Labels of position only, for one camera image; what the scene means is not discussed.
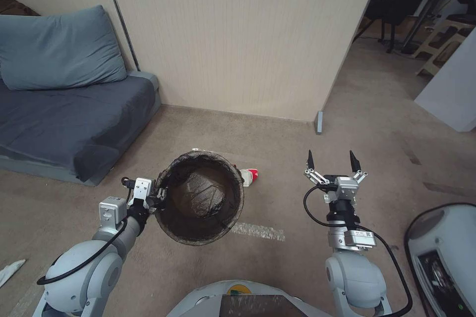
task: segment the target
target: red and white wrapper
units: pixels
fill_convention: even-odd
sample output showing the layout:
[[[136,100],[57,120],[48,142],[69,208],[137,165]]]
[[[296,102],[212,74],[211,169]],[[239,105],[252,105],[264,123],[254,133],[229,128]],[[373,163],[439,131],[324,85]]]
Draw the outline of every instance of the red and white wrapper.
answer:
[[[249,187],[258,178],[258,170],[256,168],[244,168],[240,170],[240,173],[244,179],[243,187]]]

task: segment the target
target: blue pillow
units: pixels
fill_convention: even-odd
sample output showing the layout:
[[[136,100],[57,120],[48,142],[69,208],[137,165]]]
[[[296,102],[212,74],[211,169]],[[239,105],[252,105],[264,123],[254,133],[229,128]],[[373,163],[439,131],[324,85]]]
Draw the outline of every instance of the blue pillow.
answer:
[[[11,90],[75,88],[127,76],[101,5],[58,16],[0,15],[0,68]]]

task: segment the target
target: wall panel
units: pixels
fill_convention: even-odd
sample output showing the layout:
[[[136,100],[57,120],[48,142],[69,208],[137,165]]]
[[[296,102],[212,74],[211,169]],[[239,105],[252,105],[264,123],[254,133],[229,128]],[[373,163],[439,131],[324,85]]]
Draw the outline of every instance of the wall panel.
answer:
[[[166,103],[314,120],[367,0],[119,0]]]

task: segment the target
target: blue sofa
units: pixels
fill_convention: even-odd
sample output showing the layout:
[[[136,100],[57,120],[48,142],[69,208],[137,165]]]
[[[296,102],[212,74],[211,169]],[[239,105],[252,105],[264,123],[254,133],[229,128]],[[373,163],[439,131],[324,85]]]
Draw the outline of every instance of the blue sofa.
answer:
[[[0,15],[0,168],[97,185],[160,106],[98,5]]]
[[[0,80],[0,168],[96,186],[159,109],[158,87],[137,71],[63,90],[12,91]]]

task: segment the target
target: wooden stool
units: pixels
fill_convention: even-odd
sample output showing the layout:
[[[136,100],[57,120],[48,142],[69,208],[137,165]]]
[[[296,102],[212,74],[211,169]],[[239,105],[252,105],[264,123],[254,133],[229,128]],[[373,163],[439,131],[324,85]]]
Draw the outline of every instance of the wooden stool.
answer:
[[[444,44],[442,44],[440,46],[440,48],[438,49],[434,49],[434,53],[433,55],[430,57],[430,59],[428,61],[426,61],[426,63],[423,65],[422,68],[420,68],[420,70],[416,73],[417,75],[419,75],[421,73],[421,71],[425,70],[427,72],[429,72],[430,74],[432,74],[433,76],[435,76],[438,71],[440,70],[440,67],[438,67],[434,62],[438,59],[438,57],[440,55],[443,54],[443,52],[445,50],[447,50],[448,47],[450,47],[451,44],[453,43],[458,43],[457,46],[455,46],[454,48],[450,49],[450,53],[448,53],[446,55],[446,60],[445,62],[449,59],[449,57],[451,57],[453,55],[453,53],[458,49],[459,45],[463,43],[463,41],[466,39],[465,36],[463,36],[462,34],[460,34],[459,32],[455,33],[453,36],[451,36],[451,38],[446,41]]]
[[[450,37],[445,43],[443,43],[439,48],[430,46],[430,42],[446,27],[454,27],[459,31],[462,29],[473,29],[476,25],[476,18],[473,15],[449,15],[444,21],[442,21],[438,26],[435,27],[433,32],[426,38],[426,40],[418,47],[415,53],[412,55],[413,58],[416,58],[421,52],[426,52],[429,54],[435,54],[439,51],[440,48],[446,47],[446,44],[449,42],[454,42],[453,36]]]

